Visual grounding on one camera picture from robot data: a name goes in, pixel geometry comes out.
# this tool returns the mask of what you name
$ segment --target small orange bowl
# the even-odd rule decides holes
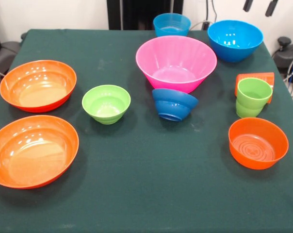
[[[0,184],[42,187],[60,177],[73,162],[79,137],[72,125],[55,116],[29,116],[0,130]]]
[[[71,95],[77,82],[65,63],[41,60],[12,69],[0,83],[0,94],[9,104],[31,113],[51,111]]]
[[[274,123],[257,117],[235,121],[228,131],[228,139],[234,159],[256,170],[271,167],[289,149],[286,134]]]

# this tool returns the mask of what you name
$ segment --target large pink bowl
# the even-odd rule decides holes
[[[178,35],[161,36],[145,42],[136,62],[154,88],[189,93],[216,67],[216,55],[203,42]]]

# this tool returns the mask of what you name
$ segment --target green tablecloth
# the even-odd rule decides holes
[[[80,148],[57,181],[34,190],[0,186],[0,232],[293,232],[293,101],[264,44],[246,60],[218,61],[192,93],[183,122],[158,118],[135,53],[152,31],[30,30],[12,67],[53,59],[78,76],[71,98],[48,114],[78,131]],[[208,43],[205,32],[191,37]],[[272,103],[259,117],[287,134],[287,156],[268,170],[239,165],[228,149],[239,73],[275,72]],[[127,89],[131,105],[114,125],[92,120],[83,94],[101,84]],[[0,129],[31,115],[0,97]]]

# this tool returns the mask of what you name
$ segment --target bowl rim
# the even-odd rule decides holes
[[[287,145],[287,148],[285,149],[285,152],[283,153],[283,155],[281,155],[279,158],[277,159],[273,159],[273,160],[268,160],[268,161],[262,161],[262,160],[256,160],[256,159],[253,159],[253,158],[250,158],[250,157],[247,157],[245,156],[243,153],[239,152],[234,146],[233,146],[233,142],[231,140],[231,137],[230,137],[230,131],[232,130],[232,128],[238,124],[240,121],[248,121],[248,120],[256,120],[256,121],[262,121],[262,122],[265,122],[269,125],[272,125],[273,127],[275,127],[277,130],[279,130],[279,132],[284,136],[285,140],[286,140],[286,145]],[[265,120],[263,118],[258,118],[258,117],[244,117],[244,118],[241,118],[241,119],[238,119],[236,120],[234,123],[231,124],[231,126],[229,127],[229,130],[228,130],[228,140],[229,140],[229,144],[231,144],[237,151],[240,155],[242,155],[243,157],[247,158],[247,159],[250,159],[252,161],[256,161],[256,162],[260,162],[260,163],[270,163],[270,162],[277,162],[279,161],[280,159],[282,159],[287,153],[288,153],[288,150],[289,150],[289,140],[286,136],[286,134],[284,133],[284,131],[279,127],[277,126],[276,124],[272,123],[271,121],[268,121],[268,120]]]
[[[10,73],[13,73],[15,70],[17,70],[17,69],[19,69],[19,68],[21,68],[21,67],[23,67],[23,66],[25,66],[25,65],[29,65],[29,64],[31,64],[31,63],[37,63],[37,62],[53,62],[53,63],[60,63],[60,64],[62,64],[63,66],[69,68],[69,69],[73,72],[73,74],[74,74],[74,76],[73,76],[73,77],[74,77],[73,85],[72,85],[72,88],[66,93],[66,95],[65,95],[64,97],[62,97],[62,98],[60,98],[60,99],[54,101],[53,103],[49,103],[49,104],[45,104],[45,105],[38,105],[38,106],[31,106],[31,107],[29,107],[29,106],[24,106],[24,105],[20,105],[20,104],[15,104],[15,103],[11,102],[10,100],[8,100],[7,98],[4,98],[4,96],[3,96],[3,94],[2,94],[2,91],[1,91],[1,86],[4,85],[4,82],[5,82],[5,78],[6,78],[6,76],[9,75]],[[67,98],[67,97],[68,97],[69,95],[71,95],[71,93],[73,92],[73,90],[74,90],[76,84],[77,84],[77,74],[76,74],[76,72],[74,71],[74,69],[73,69],[71,66],[69,66],[68,64],[66,64],[66,63],[64,63],[64,62],[57,61],[57,60],[35,60],[35,61],[30,61],[30,62],[23,63],[23,64],[21,64],[21,65],[15,67],[14,69],[10,70],[10,71],[4,76],[3,79],[2,79],[1,82],[0,82],[0,95],[1,95],[1,97],[2,97],[7,103],[9,103],[10,105],[13,105],[13,106],[15,106],[15,107],[17,107],[17,108],[36,109],[36,108],[42,108],[42,107],[50,106],[50,105],[52,105],[52,104],[57,103],[58,101],[61,101],[61,100],[65,99],[65,98]]]
[[[192,81],[186,81],[186,82],[168,82],[168,81],[163,81],[163,80],[157,79],[157,78],[155,78],[153,75],[150,75],[149,73],[145,72],[145,70],[141,68],[141,66],[140,66],[140,64],[139,64],[139,62],[138,62],[138,54],[139,54],[139,52],[141,51],[141,48],[142,48],[143,46],[145,46],[146,44],[151,43],[153,40],[162,40],[162,39],[167,38],[167,37],[170,37],[170,38],[175,38],[175,37],[176,37],[176,38],[180,38],[180,39],[183,39],[183,40],[195,40],[197,43],[199,43],[199,44],[203,44],[203,46],[208,47],[207,49],[209,49],[209,50],[212,52],[212,56],[213,56],[213,58],[214,58],[214,60],[215,60],[214,67],[213,67],[212,69],[210,69],[210,72],[208,72],[208,74],[205,75],[204,77],[199,78],[199,79],[195,79],[195,80],[192,80]],[[218,61],[217,61],[217,57],[216,57],[214,51],[213,51],[213,50],[212,50],[207,44],[205,44],[204,42],[202,42],[202,41],[200,41],[200,40],[197,40],[197,39],[194,39],[194,38],[191,38],[191,37],[187,37],[187,36],[183,36],[183,35],[164,35],[164,36],[155,37],[155,38],[153,38],[153,39],[150,39],[150,40],[144,42],[144,43],[138,48],[138,50],[137,50],[137,52],[136,52],[136,64],[137,64],[137,66],[139,67],[139,69],[140,69],[144,74],[146,74],[146,75],[148,75],[149,77],[151,77],[152,79],[155,79],[155,80],[160,81],[160,82],[163,82],[163,83],[186,84],[186,83],[194,83],[194,82],[197,82],[197,81],[199,81],[199,80],[203,80],[203,79],[205,79],[206,77],[208,77],[208,76],[209,76],[209,75],[215,70],[216,65],[217,65],[217,62],[218,62]]]
[[[179,14],[179,13],[163,13],[163,14],[160,14],[160,15],[155,16],[154,19],[153,19],[153,25],[154,25],[154,27],[156,27],[156,28],[158,28],[158,29],[160,29],[160,30],[162,30],[164,32],[167,32],[167,30],[160,28],[155,23],[155,20],[159,20],[159,18],[161,18],[162,16],[166,16],[166,15],[171,15],[171,16],[172,15],[176,15],[176,16],[180,16],[181,18],[184,18],[187,21],[187,25],[186,25],[187,28],[186,29],[182,29],[180,31],[181,32],[189,31],[189,28],[191,27],[191,24],[192,24],[191,20],[187,16],[185,16],[183,14]]]
[[[199,103],[199,100],[198,100],[195,96],[192,96],[192,95],[190,95],[190,94],[188,94],[188,93],[186,93],[186,92],[183,92],[183,91],[178,91],[178,90],[173,90],[173,89],[168,89],[168,88],[154,88],[154,89],[152,90],[152,95],[154,95],[154,92],[160,92],[160,91],[163,91],[163,90],[164,90],[164,91],[169,91],[169,92],[179,93],[179,94],[182,94],[183,96],[185,96],[186,98],[190,98],[191,101],[195,102],[195,104],[193,104],[193,106],[190,105],[191,108],[195,108],[195,106],[197,106],[198,103]],[[168,100],[171,100],[171,102],[180,102],[180,101],[176,101],[176,100],[174,100],[174,99],[170,99],[170,98],[166,98],[166,100],[167,100],[167,101],[168,101]]]
[[[247,96],[243,91],[240,90],[239,85],[240,85],[240,82],[243,82],[243,80],[250,80],[250,79],[251,79],[251,80],[258,80],[258,82],[260,82],[260,83],[264,83],[264,84],[266,83],[266,84],[269,86],[269,90],[271,91],[271,93],[270,93],[267,97],[264,97],[264,98],[253,98],[253,97],[249,97],[249,96]],[[237,84],[237,89],[238,89],[239,93],[242,94],[242,96],[247,97],[247,98],[249,98],[249,99],[251,99],[251,100],[265,100],[265,99],[269,99],[269,98],[273,95],[273,89],[272,89],[272,87],[270,86],[270,84],[269,84],[267,81],[265,81],[265,80],[263,80],[263,79],[259,79],[259,78],[249,77],[249,78],[241,79],[241,80],[238,82],[238,84]]]
[[[228,46],[225,46],[225,45],[222,45],[221,43],[219,42],[216,42],[211,36],[210,36],[210,28],[213,27],[213,25],[217,24],[217,23],[221,23],[221,22],[239,22],[239,23],[243,23],[243,24],[247,24],[247,25],[250,25],[252,27],[254,27],[255,29],[257,29],[259,32],[260,32],[260,35],[261,35],[261,40],[260,42],[257,44],[257,45],[254,45],[254,46],[251,46],[251,47],[247,47],[247,48],[233,48],[233,47],[228,47]],[[230,49],[235,49],[235,50],[248,50],[248,49],[253,49],[253,48],[256,48],[258,47],[264,40],[264,35],[262,33],[262,31],[255,25],[251,24],[251,23],[247,23],[245,21],[241,21],[241,20],[233,20],[233,19],[227,19],[227,20],[221,20],[221,21],[218,21],[218,22],[215,22],[213,23],[207,30],[207,34],[208,34],[208,37],[211,41],[213,41],[214,43],[216,43],[217,45],[220,45],[224,48],[230,48]]]
[[[69,125],[69,127],[72,128],[72,131],[74,133],[74,136],[76,138],[76,142],[77,142],[77,146],[76,146],[76,150],[73,152],[73,156],[72,156],[72,159],[69,161],[69,163],[67,164],[67,166],[64,166],[62,168],[61,171],[58,172],[57,175],[55,175],[53,178],[49,178],[49,179],[46,179],[38,184],[35,184],[35,185],[10,185],[10,184],[6,184],[6,183],[3,183],[0,181],[0,185],[2,186],[5,186],[5,187],[8,187],[8,188],[15,188],[15,189],[32,189],[32,188],[39,188],[39,187],[42,187],[42,186],[45,186],[47,184],[49,184],[50,182],[53,182],[55,181],[57,178],[59,178],[70,166],[71,164],[73,163],[75,157],[77,156],[77,153],[79,151],[79,145],[80,145],[80,139],[79,139],[79,135],[76,131],[76,129],[73,127],[72,124],[70,124],[68,121],[60,118],[60,117],[57,117],[57,116],[51,116],[51,115],[34,115],[34,116],[27,116],[27,117],[23,117],[23,118],[20,118],[18,120],[15,120],[15,121],[12,121],[10,122],[9,124],[5,125],[4,127],[2,127],[0,129],[0,132],[3,131],[5,128],[9,127],[10,125],[13,125],[13,124],[17,124],[18,122],[20,121],[27,121],[29,118],[50,118],[50,119],[55,119],[55,120],[60,120],[61,122],[63,122],[64,124],[67,124]]]
[[[97,115],[91,114],[91,113],[85,108],[85,106],[84,106],[84,99],[85,99],[86,96],[89,94],[89,92],[91,92],[91,91],[94,90],[94,89],[97,89],[97,88],[103,87],[103,86],[113,86],[113,87],[116,87],[116,88],[122,90],[124,93],[126,93],[126,95],[129,97],[129,102],[128,102],[128,104],[126,105],[126,107],[124,108],[124,110],[123,110],[122,112],[120,112],[119,114],[116,114],[116,115],[113,115],[113,116],[109,116],[109,117],[101,117],[101,116],[97,116]],[[107,119],[107,118],[116,117],[116,116],[119,116],[119,115],[121,115],[121,114],[124,114],[124,113],[127,111],[127,109],[129,108],[130,103],[131,103],[131,97],[130,97],[129,92],[128,92],[126,89],[122,88],[121,86],[113,85],[113,84],[104,84],[104,85],[95,86],[95,87],[89,89],[89,90],[83,95],[83,98],[82,98],[82,108],[84,109],[84,111],[85,111],[88,115],[90,115],[90,116],[97,117],[97,118],[101,118],[101,119]]]

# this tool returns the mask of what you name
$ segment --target small blue bowl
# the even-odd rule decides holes
[[[255,26],[237,20],[223,20],[208,28],[215,54],[227,62],[239,62],[250,56],[262,43],[263,33]]]
[[[163,35],[183,35],[187,36],[191,21],[188,17],[176,14],[165,13],[158,15],[153,20],[155,33],[157,36]]]
[[[159,88],[152,91],[161,118],[182,121],[198,104],[198,99],[181,91]]]

